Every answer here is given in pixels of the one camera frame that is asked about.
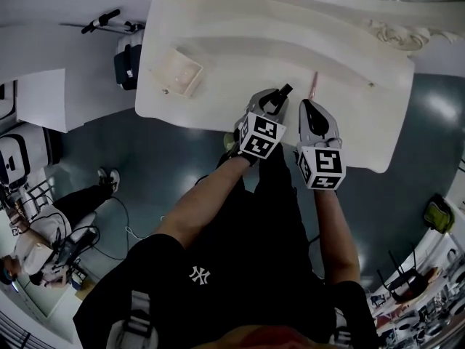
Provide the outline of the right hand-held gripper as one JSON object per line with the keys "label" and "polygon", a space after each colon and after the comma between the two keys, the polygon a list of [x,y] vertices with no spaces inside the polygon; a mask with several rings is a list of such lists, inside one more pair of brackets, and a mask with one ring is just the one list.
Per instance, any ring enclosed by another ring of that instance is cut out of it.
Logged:
{"label": "right hand-held gripper", "polygon": [[342,140],[336,119],[318,103],[304,99],[299,106],[296,165],[310,190],[336,190],[345,178]]}

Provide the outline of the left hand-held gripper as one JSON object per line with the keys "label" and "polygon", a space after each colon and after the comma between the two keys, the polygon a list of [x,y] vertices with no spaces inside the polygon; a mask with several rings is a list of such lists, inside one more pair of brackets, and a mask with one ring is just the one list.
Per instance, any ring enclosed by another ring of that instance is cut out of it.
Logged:
{"label": "left hand-held gripper", "polygon": [[260,159],[267,159],[283,138],[286,127],[256,113],[267,113],[269,116],[282,116],[288,107],[288,98],[274,97],[278,89],[264,89],[253,95],[248,110],[240,127],[239,149]]}

